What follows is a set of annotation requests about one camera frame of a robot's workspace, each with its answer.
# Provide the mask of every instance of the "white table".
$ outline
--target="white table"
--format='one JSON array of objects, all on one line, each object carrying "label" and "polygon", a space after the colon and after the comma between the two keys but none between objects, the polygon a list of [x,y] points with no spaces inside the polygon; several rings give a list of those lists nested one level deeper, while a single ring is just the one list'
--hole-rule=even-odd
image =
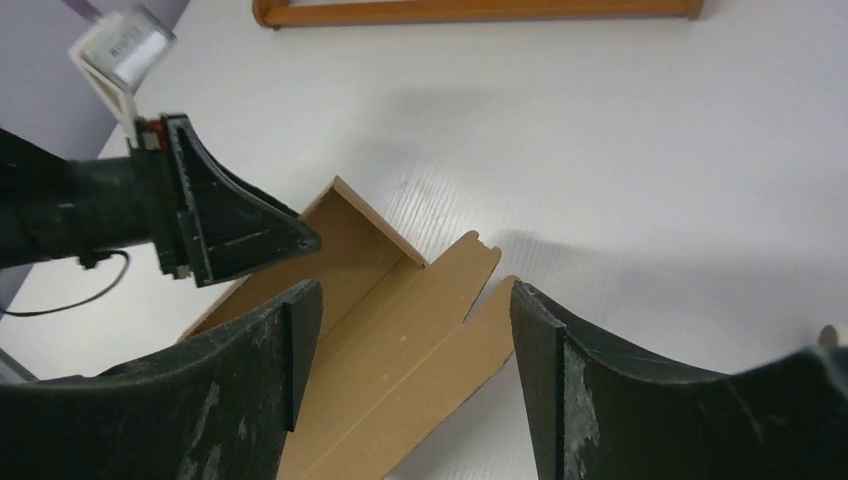
[{"label": "white table", "polygon": [[[706,18],[272,32],[194,0],[138,94],[185,111],[236,174],[305,204],[340,174],[428,258],[477,229],[517,273],[647,348],[738,371],[848,312],[848,7],[708,0]],[[103,155],[125,152],[119,132]],[[131,249],[84,308],[6,318],[40,377],[170,345],[224,290]],[[13,308],[107,284],[37,266]],[[395,479],[532,479],[511,363]]]}]

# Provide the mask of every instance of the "purple cable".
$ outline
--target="purple cable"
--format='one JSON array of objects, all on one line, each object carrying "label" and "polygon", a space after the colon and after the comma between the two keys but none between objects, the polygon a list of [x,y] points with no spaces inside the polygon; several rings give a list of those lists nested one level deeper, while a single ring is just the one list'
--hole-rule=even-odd
[{"label": "purple cable", "polygon": [[73,10],[77,15],[92,23],[96,22],[98,18],[103,16],[103,14],[100,13],[100,10],[98,10],[97,7],[92,5],[88,0],[62,0],[62,3],[67,5],[68,8]]}]

